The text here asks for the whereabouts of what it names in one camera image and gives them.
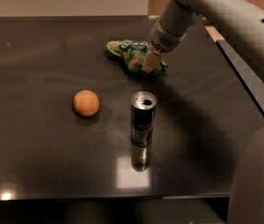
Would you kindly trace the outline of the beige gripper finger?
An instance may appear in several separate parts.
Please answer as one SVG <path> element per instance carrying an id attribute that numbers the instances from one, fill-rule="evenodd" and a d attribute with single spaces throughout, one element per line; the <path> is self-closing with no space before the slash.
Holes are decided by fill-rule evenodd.
<path id="1" fill-rule="evenodd" d="M 147 74 L 151 73 L 162 61 L 159 50 L 149 50 L 146 54 L 141 70 Z"/>

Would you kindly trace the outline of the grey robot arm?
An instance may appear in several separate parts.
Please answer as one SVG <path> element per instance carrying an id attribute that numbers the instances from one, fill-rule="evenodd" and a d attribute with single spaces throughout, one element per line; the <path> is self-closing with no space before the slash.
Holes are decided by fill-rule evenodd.
<path id="1" fill-rule="evenodd" d="M 264 10 L 245 0 L 170 0 L 151 32 L 142 70 L 151 72 L 200 16 L 227 38 L 264 83 Z M 227 224 L 264 224 L 264 127 L 251 136 L 237 163 Z"/>

